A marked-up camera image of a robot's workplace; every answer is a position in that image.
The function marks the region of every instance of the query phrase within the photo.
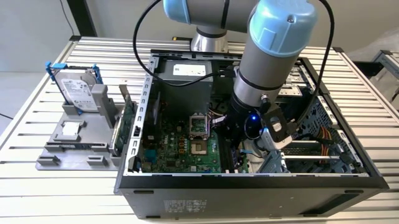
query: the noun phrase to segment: metal slat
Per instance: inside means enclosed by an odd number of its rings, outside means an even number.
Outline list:
[[[399,138],[399,128],[360,128],[352,127],[352,130],[357,137],[397,137]]]
[[[399,149],[399,138],[359,138],[359,141],[365,149]]]
[[[46,171],[36,170],[34,163],[5,163],[0,164],[1,179],[16,178],[96,178],[117,175],[116,171]]]

